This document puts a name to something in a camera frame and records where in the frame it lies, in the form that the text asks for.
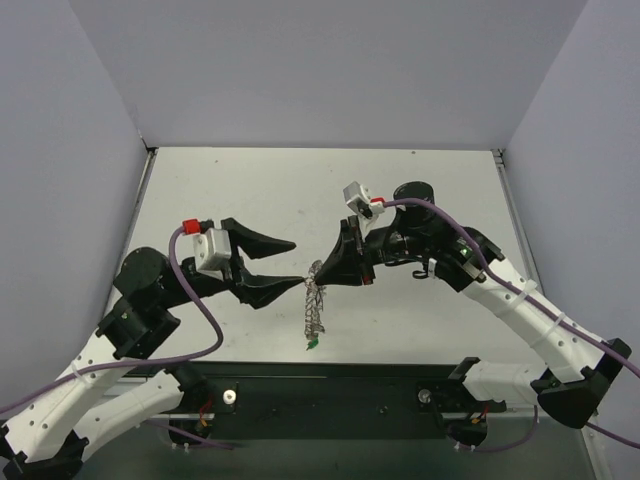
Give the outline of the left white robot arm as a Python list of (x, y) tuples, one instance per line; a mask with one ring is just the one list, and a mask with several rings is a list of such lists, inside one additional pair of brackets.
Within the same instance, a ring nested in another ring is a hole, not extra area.
[[(167, 253), (140, 247), (113, 281), (121, 296), (83, 349), (51, 384), (6, 410), (1, 456), (8, 479), (71, 479), (103, 445), (151, 417), (173, 410), (210, 412), (216, 393), (195, 368), (218, 350), (224, 335), (204, 298), (230, 292), (254, 309), (303, 283), (300, 276), (251, 274), (246, 258), (295, 249), (295, 243), (255, 232), (233, 218), (184, 221)], [(200, 351), (154, 358), (178, 329), (171, 310), (196, 305), (215, 342)]]

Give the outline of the aluminium frame rail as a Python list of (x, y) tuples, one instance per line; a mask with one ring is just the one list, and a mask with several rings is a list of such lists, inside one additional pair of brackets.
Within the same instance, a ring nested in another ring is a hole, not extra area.
[(535, 266), (534, 257), (531, 252), (530, 245), (529, 245), (524, 227), (520, 220), (519, 213), (514, 203), (514, 198), (508, 183), (504, 159), (503, 159), (503, 152), (501, 150), (493, 150), (492, 155), (494, 157), (498, 177), (501, 182), (503, 193), (507, 202), (507, 207), (511, 216), (511, 221), (513, 224), (515, 235), (517, 237), (519, 251), (523, 260), (524, 271), (527, 274), (527, 278), (536, 283), (536, 290), (540, 294), (543, 294), (544, 291), (540, 284), (540, 278), (538, 276), (537, 268)]

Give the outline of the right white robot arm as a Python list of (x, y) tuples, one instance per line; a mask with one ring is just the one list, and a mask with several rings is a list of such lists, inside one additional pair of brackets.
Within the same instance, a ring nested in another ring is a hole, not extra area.
[(453, 378), (474, 403), (529, 404), (581, 429), (620, 371), (639, 371), (624, 341), (605, 340), (580, 326), (488, 237), (437, 207), (431, 185), (408, 182), (385, 200), (352, 182), (343, 195), (352, 214), (340, 224), (317, 285), (370, 285), (379, 265), (417, 263), (422, 268), (415, 277), (442, 281), (484, 307), (541, 359), (540, 366), (464, 360)]

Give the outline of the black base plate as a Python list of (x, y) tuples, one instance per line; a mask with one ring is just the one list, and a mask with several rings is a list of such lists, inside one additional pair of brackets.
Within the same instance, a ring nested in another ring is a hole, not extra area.
[(197, 362), (208, 392), (171, 410), (170, 438), (442, 439), (449, 423), (503, 413), (479, 401), (453, 365)]

